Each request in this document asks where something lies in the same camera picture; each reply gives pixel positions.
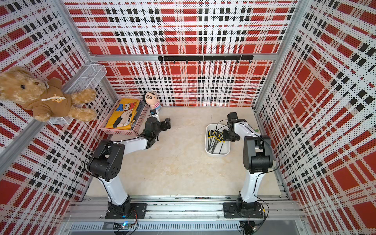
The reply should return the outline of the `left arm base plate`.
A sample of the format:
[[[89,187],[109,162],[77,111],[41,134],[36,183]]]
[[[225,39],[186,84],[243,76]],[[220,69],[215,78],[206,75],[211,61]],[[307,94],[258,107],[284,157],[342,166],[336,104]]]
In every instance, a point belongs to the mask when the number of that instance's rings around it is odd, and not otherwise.
[[[125,219],[137,218],[144,219],[146,215],[146,203],[125,203],[121,206],[116,206],[108,202],[106,219]]]

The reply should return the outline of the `white plastic storage box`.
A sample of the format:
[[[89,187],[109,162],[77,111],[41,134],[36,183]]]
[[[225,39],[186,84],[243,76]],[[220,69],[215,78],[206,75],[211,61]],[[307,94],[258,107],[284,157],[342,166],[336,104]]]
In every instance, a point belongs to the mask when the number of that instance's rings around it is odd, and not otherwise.
[[[230,153],[230,151],[231,151],[230,142],[225,141],[223,148],[222,148],[222,151],[221,151],[221,154],[220,155],[218,154],[219,151],[220,151],[221,145],[222,145],[222,140],[224,140],[223,139],[223,131],[227,130],[227,129],[228,129],[228,127],[226,125],[223,125],[223,124],[213,123],[213,124],[207,125],[206,131],[205,131],[206,136],[205,136],[204,150],[205,150],[205,152],[208,156],[211,156],[211,157],[226,157]],[[208,130],[218,130],[221,133],[221,142],[219,142],[216,145],[216,148],[215,148],[213,153],[211,153],[211,150],[209,150],[209,152],[207,151]]]

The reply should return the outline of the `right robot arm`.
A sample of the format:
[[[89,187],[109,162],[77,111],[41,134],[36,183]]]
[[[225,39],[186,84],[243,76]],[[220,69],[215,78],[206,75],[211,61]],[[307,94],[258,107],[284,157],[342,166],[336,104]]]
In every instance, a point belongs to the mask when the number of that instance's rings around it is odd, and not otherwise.
[[[247,173],[240,191],[240,202],[255,203],[263,177],[274,165],[270,138],[258,134],[246,120],[238,118],[236,112],[227,115],[226,127],[223,131],[225,141],[243,141],[242,161]]]

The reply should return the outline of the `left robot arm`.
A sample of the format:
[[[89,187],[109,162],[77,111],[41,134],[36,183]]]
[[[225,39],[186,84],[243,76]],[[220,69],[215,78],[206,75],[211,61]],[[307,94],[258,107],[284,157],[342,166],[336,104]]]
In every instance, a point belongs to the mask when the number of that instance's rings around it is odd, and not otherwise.
[[[122,186],[119,173],[126,154],[150,149],[159,139],[159,134],[171,128],[171,119],[159,121],[156,115],[145,122],[143,132],[134,139],[123,141],[102,140],[86,163],[86,170],[103,185],[112,206],[128,204],[130,196]]]

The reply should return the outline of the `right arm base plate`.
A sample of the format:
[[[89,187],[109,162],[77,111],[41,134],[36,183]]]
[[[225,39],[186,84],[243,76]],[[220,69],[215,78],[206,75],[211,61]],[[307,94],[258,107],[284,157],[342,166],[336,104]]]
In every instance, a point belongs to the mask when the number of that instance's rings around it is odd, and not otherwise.
[[[263,218],[261,203],[223,203],[223,212],[225,218]]]

